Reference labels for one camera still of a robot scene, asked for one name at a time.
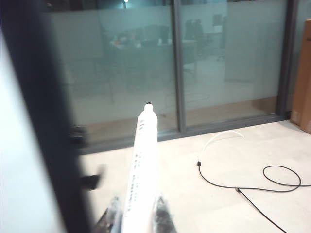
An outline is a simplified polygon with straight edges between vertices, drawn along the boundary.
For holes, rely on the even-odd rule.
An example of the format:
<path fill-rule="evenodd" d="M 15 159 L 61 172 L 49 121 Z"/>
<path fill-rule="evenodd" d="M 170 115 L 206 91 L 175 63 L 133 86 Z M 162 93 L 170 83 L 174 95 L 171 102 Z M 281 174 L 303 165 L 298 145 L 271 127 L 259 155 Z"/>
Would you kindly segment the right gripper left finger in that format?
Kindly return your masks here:
<path fill-rule="evenodd" d="M 115 196 L 104 214 L 97 223 L 98 233 L 120 233 L 121 232 L 121 202 L 119 197 Z"/>

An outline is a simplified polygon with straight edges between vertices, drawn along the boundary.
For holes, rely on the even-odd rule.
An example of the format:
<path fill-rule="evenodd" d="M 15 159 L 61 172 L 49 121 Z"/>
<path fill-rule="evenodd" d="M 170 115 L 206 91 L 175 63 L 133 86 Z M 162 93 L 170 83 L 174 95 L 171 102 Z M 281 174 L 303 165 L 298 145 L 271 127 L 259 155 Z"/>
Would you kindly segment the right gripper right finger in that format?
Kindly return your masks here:
<path fill-rule="evenodd" d="M 153 206 L 152 215 L 153 233 L 175 233 L 176 228 L 173 223 L 167 202 L 163 196 L 157 196 Z"/>

